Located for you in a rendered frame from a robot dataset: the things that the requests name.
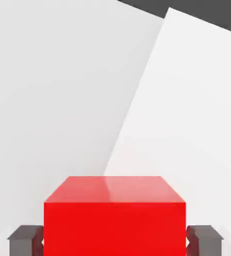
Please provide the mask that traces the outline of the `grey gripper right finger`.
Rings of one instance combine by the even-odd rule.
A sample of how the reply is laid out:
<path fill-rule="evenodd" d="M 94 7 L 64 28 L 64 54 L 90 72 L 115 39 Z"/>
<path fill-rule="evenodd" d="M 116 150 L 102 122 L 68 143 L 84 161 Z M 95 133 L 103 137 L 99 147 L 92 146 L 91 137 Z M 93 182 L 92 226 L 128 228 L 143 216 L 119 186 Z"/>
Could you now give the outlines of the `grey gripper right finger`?
<path fill-rule="evenodd" d="M 189 225 L 186 238 L 186 256 L 222 256 L 224 238 L 211 225 Z"/>

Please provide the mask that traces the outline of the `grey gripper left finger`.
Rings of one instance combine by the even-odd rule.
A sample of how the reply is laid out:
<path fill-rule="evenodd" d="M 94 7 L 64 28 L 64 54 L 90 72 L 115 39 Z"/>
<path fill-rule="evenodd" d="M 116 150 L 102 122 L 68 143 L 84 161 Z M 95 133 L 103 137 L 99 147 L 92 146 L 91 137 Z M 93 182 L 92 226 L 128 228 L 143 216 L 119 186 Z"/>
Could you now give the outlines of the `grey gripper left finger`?
<path fill-rule="evenodd" d="M 42 225 L 20 225 L 7 239 L 9 256 L 44 256 Z"/>

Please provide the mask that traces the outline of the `small red cube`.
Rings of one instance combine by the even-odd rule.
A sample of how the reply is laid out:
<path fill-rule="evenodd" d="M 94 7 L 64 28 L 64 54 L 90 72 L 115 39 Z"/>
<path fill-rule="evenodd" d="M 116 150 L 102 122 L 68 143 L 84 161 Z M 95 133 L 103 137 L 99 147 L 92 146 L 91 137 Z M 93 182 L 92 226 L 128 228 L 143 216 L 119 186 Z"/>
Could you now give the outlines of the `small red cube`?
<path fill-rule="evenodd" d="M 70 176 L 44 202 L 44 256 L 186 256 L 186 202 L 160 176 Z"/>

